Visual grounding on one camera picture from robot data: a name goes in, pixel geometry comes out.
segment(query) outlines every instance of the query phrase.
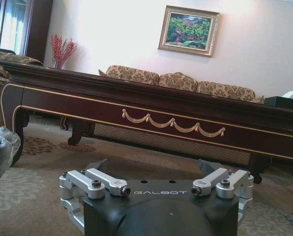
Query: tissue box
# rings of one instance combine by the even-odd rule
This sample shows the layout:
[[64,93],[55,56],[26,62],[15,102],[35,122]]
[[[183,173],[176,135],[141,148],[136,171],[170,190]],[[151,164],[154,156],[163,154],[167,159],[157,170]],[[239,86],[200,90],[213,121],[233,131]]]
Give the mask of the tissue box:
[[264,99],[264,104],[273,106],[273,107],[281,107],[293,110],[293,99],[286,97],[267,97]]

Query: gold picture frame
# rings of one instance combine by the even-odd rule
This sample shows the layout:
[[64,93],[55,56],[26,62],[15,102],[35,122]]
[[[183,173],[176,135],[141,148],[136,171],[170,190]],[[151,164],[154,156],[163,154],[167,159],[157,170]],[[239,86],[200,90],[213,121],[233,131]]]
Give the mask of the gold picture frame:
[[166,6],[158,49],[211,57],[220,13]]

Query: carved table leg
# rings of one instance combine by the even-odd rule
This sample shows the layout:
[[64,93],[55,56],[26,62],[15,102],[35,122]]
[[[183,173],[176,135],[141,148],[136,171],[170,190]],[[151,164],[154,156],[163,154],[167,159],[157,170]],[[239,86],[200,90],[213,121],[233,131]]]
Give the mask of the carved table leg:
[[15,154],[12,160],[12,165],[14,165],[21,157],[23,151],[24,144],[24,136],[23,136],[23,127],[26,127],[29,123],[29,115],[25,110],[17,110],[15,115],[15,132],[19,135],[21,140],[21,145],[18,152]]
[[91,123],[77,119],[72,120],[72,136],[68,139],[68,144],[75,146],[82,136],[90,137]]
[[252,153],[249,160],[249,171],[254,177],[254,183],[261,183],[262,178],[260,173],[264,172],[266,166],[268,166],[269,157],[258,153]]

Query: vase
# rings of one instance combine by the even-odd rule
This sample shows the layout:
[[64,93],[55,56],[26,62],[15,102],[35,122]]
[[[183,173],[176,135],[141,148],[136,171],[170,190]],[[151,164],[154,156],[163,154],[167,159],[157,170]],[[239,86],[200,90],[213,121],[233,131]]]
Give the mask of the vase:
[[53,61],[53,68],[61,70],[63,63],[61,61]]

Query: plastic bag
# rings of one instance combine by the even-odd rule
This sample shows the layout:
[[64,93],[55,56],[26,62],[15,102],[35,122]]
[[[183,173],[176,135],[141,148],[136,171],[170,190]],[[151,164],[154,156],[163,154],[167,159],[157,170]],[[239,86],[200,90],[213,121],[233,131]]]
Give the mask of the plastic bag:
[[9,169],[21,145],[20,137],[5,127],[0,127],[0,178]]

